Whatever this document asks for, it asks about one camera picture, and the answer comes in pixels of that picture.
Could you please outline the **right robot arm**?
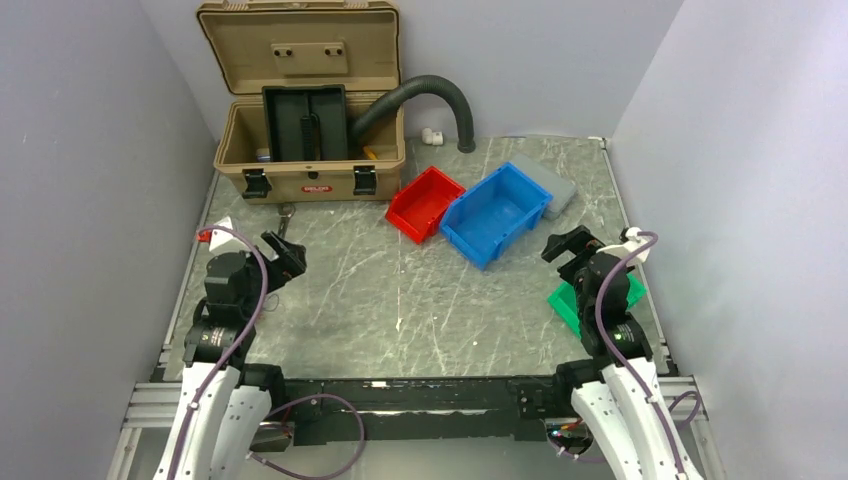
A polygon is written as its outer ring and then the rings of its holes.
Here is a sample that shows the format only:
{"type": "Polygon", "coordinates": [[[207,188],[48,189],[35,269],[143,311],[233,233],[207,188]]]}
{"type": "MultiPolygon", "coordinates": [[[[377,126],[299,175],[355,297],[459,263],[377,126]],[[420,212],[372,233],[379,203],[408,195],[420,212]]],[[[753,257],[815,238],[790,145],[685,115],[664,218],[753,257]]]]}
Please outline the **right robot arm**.
{"type": "Polygon", "coordinates": [[[645,262],[656,233],[630,227],[606,245],[585,226],[552,234],[541,252],[551,263],[566,252],[560,278],[576,298],[584,361],[558,366],[551,401],[576,414],[618,479],[699,479],[661,392],[653,351],[629,310],[629,271],[645,262]]]}

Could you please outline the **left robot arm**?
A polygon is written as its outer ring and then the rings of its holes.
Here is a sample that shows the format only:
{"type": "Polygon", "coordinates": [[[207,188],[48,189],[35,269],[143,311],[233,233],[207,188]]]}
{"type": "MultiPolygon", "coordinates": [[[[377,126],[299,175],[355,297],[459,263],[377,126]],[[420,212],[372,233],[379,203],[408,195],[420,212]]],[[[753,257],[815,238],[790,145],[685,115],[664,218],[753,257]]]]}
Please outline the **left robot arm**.
{"type": "Polygon", "coordinates": [[[157,479],[235,478],[260,424],[288,402],[281,368],[246,356],[267,295],[305,272],[305,247],[266,231],[267,257],[231,228],[203,234],[212,255],[205,295],[184,339],[179,402],[157,479]]]}

